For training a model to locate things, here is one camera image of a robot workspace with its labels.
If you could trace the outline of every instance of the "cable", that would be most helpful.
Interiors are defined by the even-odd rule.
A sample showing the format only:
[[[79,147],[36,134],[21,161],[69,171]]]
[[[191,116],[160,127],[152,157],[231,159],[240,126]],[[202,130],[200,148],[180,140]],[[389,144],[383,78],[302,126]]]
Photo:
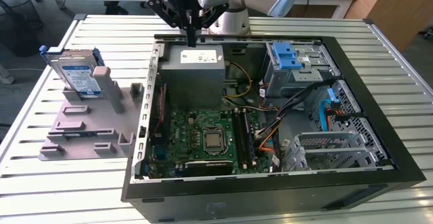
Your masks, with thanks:
[[[306,11],[308,9],[308,6],[310,6],[310,0],[306,0],[306,6],[304,6],[303,14],[306,14]]]
[[[331,100],[324,98],[320,102],[319,102],[319,106],[318,106],[318,117],[319,117],[319,124],[322,126],[322,131],[327,131],[327,125],[326,125],[326,116],[324,116],[324,104],[328,103],[331,104]]]
[[[279,110],[278,110],[278,112],[275,114],[274,121],[268,122],[267,126],[264,126],[264,128],[262,128],[259,130],[256,135],[262,135],[272,127],[272,125],[275,125],[275,123],[282,120],[282,118],[286,116],[286,111],[290,110],[295,105],[298,105],[306,99],[306,97],[310,95],[310,92],[312,90],[315,90],[318,87],[332,85],[338,79],[339,78],[331,78],[331,79],[327,79],[327,80],[324,80],[322,82],[315,82],[311,85],[308,85],[307,87],[304,87],[300,91],[298,91],[287,99],[283,106],[279,108]]]
[[[271,139],[272,139],[272,145],[274,145],[274,150],[275,150],[275,156],[276,158],[280,160],[282,158],[282,149],[280,149],[280,145],[279,145],[279,136],[278,136],[278,133],[275,133],[272,136],[271,136]],[[275,164],[272,162],[272,172],[280,172],[280,165]]]
[[[224,100],[235,107],[242,107],[242,108],[250,108],[250,109],[254,109],[254,110],[258,110],[258,111],[268,111],[267,109],[262,109],[262,108],[256,108],[256,107],[252,107],[252,106],[242,106],[239,104],[236,104],[232,100],[230,100],[228,98],[224,98]]]
[[[326,126],[330,130],[331,129],[330,116],[326,116]]]
[[[259,99],[259,101],[258,101],[258,106],[259,106],[260,109],[267,109],[267,110],[268,110],[268,106],[263,106],[263,97],[260,97],[260,99]],[[274,110],[274,111],[278,111],[279,108],[274,106],[274,107],[272,107],[272,110]]]
[[[236,90],[236,94],[240,94],[240,92],[239,92],[239,86],[235,87],[235,90]],[[246,106],[254,106],[254,105],[250,104],[250,102],[247,101],[247,99],[244,98],[244,96],[242,96],[240,99],[244,102],[244,105]]]
[[[223,98],[238,98],[238,97],[242,97],[246,94],[248,94],[248,92],[251,90],[251,87],[252,87],[252,82],[251,82],[251,77],[250,77],[247,71],[240,67],[240,65],[238,65],[234,62],[230,62],[230,64],[232,64],[234,66],[236,66],[242,70],[242,72],[244,73],[246,77],[248,78],[248,89],[243,93],[240,93],[238,95],[226,95],[226,96],[223,96]]]
[[[6,69],[6,71],[10,71],[10,70],[36,70],[36,71],[42,71],[42,69],[37,69],[37,68],[10,68],[10,69]]]
[[[259,144],[258,150],[259,151],[274,151],[274,149],[271,148],[266,148],[263,147],[263,145],[266,144],[266,141],[268,140],[268,138],[272,136],[272,134],[275,133],[275,131],[278,130],[280,123],[276,125],[276,127],[274,127],[274,129],[271,130],[271,132],[268,133],[268,135],[266,136],[264,140],[262,141],[262,144]]]

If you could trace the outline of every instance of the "black cable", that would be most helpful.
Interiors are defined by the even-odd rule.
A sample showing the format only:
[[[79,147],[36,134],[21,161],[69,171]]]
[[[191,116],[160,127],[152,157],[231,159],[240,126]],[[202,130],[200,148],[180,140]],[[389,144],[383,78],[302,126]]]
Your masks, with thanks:
[[[306,6],[304,6],[303,14],[306,14],[306,10],[308,9],[308,6],[310,6],[310,0],[306,0]]]
[[[275,131],[275,133],[272,134],[272,146],[274,146],[274,152],[275,152],[275,156],[279,159],[279,162],[282,162],[282,150],[280,150],[280,146],[279,146],[279,137],[278,137],[278,130]],[[280,172],[280,164],[279,166],[276,166],[272,163],[275,170],[272,172]]]
[[[286,111],[290,110],[295,105],[298,105],[306,97],[310,95],[310,92],[315,90],[318,87],[322,86],[330,86],[335,83],[336,80],[339,80],[340,77],[335,77],[332,79],[327,79],[322,82],[315,82],[307,87],[304,87],[300,91],[298,91],[284,102],[283,106],[279,108],[274,120],[264,126],[264,128],[260,130],[260,134],[266,132],[271,127],[275,126],[275,124],[282,120],[282,118],[286,116]]]

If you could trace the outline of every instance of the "blue plastic latch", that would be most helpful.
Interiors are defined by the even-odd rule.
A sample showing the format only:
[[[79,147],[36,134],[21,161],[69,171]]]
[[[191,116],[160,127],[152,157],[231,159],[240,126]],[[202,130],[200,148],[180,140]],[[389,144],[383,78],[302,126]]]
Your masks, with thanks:
[[[49,62],[48,62],[48,60],[46,60],[46,58],[45,58],[46,50],[48,50],[46,46],[41,45],[41,46],[38,47],[38,51],[40,51],[38,55],[40,55],[41,58],[44,59],[45,63],[50,66],[50,64],[49,64]]]
[[[288,43],[274,43],[274,53],[279,69],[299,69],[302,64],[296,60],[296,52]]]

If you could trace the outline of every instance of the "desk leg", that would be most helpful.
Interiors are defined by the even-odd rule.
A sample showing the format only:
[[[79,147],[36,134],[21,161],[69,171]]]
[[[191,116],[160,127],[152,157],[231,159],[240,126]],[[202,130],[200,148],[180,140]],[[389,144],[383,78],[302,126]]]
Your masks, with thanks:
[[[65,0],[56,0],[59,9],[64,10],[67,8],[65,2]]]
[[[5,70],[5,68],[2,68],[2,66],[0,65],[0,82],[5,85],[12,84],[14,81],[12,75],[9,74],[9,72]]]
[[[339,0],[339,4],[335,8],[332,19],[343,19],[350,8],[353,0]]]

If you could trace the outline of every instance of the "metal table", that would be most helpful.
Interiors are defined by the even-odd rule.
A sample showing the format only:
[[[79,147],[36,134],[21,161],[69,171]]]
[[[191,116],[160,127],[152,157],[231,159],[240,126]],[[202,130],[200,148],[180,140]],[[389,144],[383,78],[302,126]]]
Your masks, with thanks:
[[[431,223],[433,91],[374,25],[361,20],[251,18],[254,34],[334,36],[409,148],[427,180],[346,211],[256,216],[208,222]],[[143,82],[152,35],[177,33],[155,16],[75,20],[60,46],[96,46],[120,86]],[[60,109],[63,83],[44,70],[0,145],[1,223],[145,223],[120,202],[125,159],[41,162],[46,132]]]

